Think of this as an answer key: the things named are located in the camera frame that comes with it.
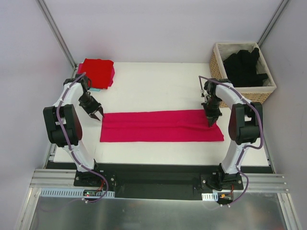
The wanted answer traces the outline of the magenta t shirt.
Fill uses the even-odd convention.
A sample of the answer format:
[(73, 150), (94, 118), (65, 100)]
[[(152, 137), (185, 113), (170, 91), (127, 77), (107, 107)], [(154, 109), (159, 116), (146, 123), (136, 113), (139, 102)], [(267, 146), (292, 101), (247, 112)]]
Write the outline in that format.
[(220, 142), (224, 135), (209, 126), (203, 110), (107, 113), (100, 142)]

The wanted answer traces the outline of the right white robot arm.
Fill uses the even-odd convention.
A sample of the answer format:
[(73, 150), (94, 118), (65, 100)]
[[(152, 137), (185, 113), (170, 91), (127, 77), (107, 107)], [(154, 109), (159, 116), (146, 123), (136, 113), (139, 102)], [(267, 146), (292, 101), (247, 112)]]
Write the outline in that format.
[(206, 186), (221, 191), (238, 186), (241, 182), (241, 164), (250, 149), (261, 149), (263, 137), (263, 109), (259, 102), (252, 102), (238, 92), (227, 79), (207, 79), (202, 85), (202, 103), (208, 125), (212, 127), (222, 116), (220, 103), (230, 108), (228, 125), (230, 146), (217, 172), (206, 179)]

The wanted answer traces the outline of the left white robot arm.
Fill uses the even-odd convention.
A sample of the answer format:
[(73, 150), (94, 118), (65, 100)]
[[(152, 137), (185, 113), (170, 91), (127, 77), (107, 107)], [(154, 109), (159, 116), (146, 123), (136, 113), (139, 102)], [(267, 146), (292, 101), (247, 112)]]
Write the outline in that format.
[(76, 107), (80, 106), (90, 118), (101, 121), (97, 113), (104, 118), (102, 105), (89, 92), (91, 83), (85, 73), (66, 79), (59, 99), (43, 109), (49, 141), (65, 150), (76, 165), (75, 186), (103, 186), (106, 183), (96, 160), (83, 144), (82, 125), (76, 112)]

